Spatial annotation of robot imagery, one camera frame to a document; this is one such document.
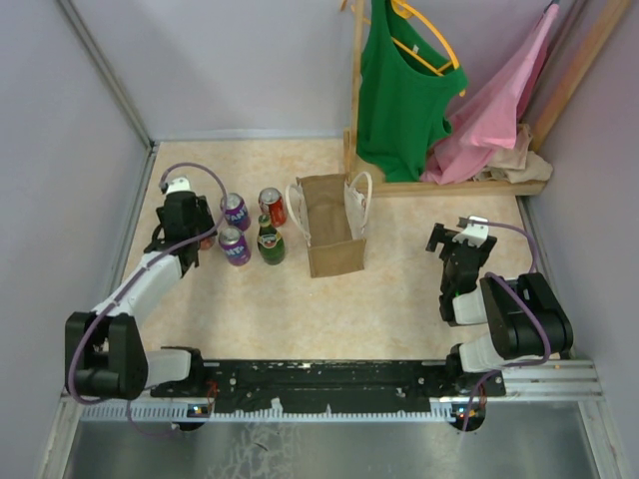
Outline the green glass bottle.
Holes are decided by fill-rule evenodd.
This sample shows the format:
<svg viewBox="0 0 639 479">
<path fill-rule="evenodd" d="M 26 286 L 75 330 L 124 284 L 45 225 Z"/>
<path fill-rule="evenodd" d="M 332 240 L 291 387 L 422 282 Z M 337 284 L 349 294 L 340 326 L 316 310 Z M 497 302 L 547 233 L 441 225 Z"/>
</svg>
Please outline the green glass bottle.
<svg viewBox="0 0 639 479">
<path fill-rule="evenodd" d="M 268 214 L 259 216 L 257 237 L 259 253 L 266 264 L 277 265 L 286 257 L 286 245 L 281 233 L 272 225 Z"/>
</svg>

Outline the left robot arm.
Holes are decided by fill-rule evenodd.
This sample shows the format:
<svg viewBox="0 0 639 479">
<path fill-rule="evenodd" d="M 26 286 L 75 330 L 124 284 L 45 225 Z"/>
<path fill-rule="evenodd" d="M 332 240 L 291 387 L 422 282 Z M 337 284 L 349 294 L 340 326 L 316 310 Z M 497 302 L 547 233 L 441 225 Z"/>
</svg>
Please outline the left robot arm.
<svg viewBox="0 0 639 479">
<path fill-rule="evenodd" d="M 184 394 L 201 393 L 208 372 L 188 348 L 146 352 L 139 324 L 160 299 L 199 265 L 201 242 L 216 234 L 204 196 L 167 193 L 156 209 L 159 224 L 134 272 L 107 299 L 65 323 L 65 387 L 85 405 L 134 400 L 148 387 L 173 382 Z"/>
</svg>

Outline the red cola can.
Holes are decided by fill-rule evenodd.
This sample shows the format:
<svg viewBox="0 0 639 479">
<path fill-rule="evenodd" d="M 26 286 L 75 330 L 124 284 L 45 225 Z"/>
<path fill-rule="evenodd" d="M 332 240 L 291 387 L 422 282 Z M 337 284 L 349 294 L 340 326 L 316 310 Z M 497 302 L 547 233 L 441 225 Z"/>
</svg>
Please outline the red cola can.
<svg viewBox="0 0 639 479">
<path fill-rule="evenodd" d="M 208 250 L 211 249 L 213 247 L 213 245 L 215 244 L 215 239 L 214 238 L 205 238 L 202 239 L 200 241 L 200 249 L 201 250 Z"/>
<path fill-rule="evenodd" d="M 287 210 L 281 192 L 273 187 L 261 190 L 259 205 L 264 215 L 269 215 L 275 228 L 281 227 L 287 221 Z"/>
</svg>

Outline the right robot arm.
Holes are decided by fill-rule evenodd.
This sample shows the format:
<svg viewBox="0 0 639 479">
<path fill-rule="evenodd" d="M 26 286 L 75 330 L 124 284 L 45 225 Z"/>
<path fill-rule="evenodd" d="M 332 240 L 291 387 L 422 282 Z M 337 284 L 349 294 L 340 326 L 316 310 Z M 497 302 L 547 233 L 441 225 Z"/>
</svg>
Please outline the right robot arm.
<svg viewBox="0 0 639 479">
<path fill-rule="evenodd" d="M 438 298 L 442 320 L 450 326 L 485 325 L 478 338 L 453 346 L 446 357 L 446 383 L 455 393 L 487 390 L 488 379 L 514 366 L 539 365 L 573 346 L 570 320 L 545 276 L 536 270 L 537 245 L 527 237 L 529 271 L 506 279 L 481 273 L 496 246 L 491 227 L 526 234 L 479 217 L 460 219 L 458 229 L 433 226 L 425 249 L 440 250 L 442 277 Z"/>
</svg>

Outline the purple Fanta can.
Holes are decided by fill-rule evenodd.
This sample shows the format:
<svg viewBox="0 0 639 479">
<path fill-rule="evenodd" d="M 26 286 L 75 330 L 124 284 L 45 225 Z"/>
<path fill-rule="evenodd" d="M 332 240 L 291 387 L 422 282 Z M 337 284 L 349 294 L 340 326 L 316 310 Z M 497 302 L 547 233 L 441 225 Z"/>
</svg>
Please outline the purple Fanta can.
<svg viewBox="0 0 639 479">
<path fill-rule="evenodd" d="M 226 227 L 220 231 L 219 245 L 229 263 L 234 266 L 242 266 L 251 259 L 245 234 L 236 227 Z"/>
<path fill-rule="evenodd" d="M 245 232 L 251 226 L 251 218 L 245 200 L 237 193 L 227 193 L 224 200 L 220 200 L 220 210 L 229 226 Z"/>
</svg>

